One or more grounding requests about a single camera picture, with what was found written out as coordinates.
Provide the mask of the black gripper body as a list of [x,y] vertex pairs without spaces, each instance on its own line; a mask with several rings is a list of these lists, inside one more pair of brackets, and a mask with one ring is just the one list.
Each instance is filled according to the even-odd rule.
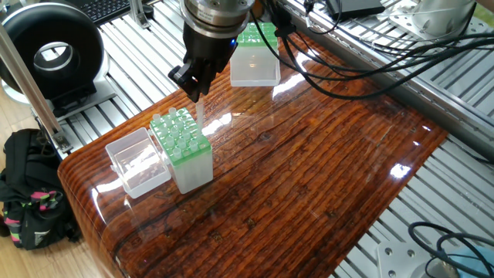
[[215,78],[216,74],[226,67],[238,46],[236,36],[226,39],[212,38],[192,28],[184,28],[184,44],[184,64],[188,65],[185,73],[194,78]]

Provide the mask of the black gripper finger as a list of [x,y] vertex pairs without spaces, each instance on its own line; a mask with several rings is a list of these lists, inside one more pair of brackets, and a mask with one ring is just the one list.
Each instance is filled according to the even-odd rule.
[[217,73],[221,73],[226,64],[224,60],[200,59],[196,63],[195,78],[198,81],[197,93],[195,94],[195,103],[200,99],[200,95],[207,95],[211,82],[215,79]]
[[185,63],[183,66],[176,66],[169,72],[168,77],[187,94],[187,97],[191,101],[199,101],[200,92],[198,81],[192,75],[190,63]]

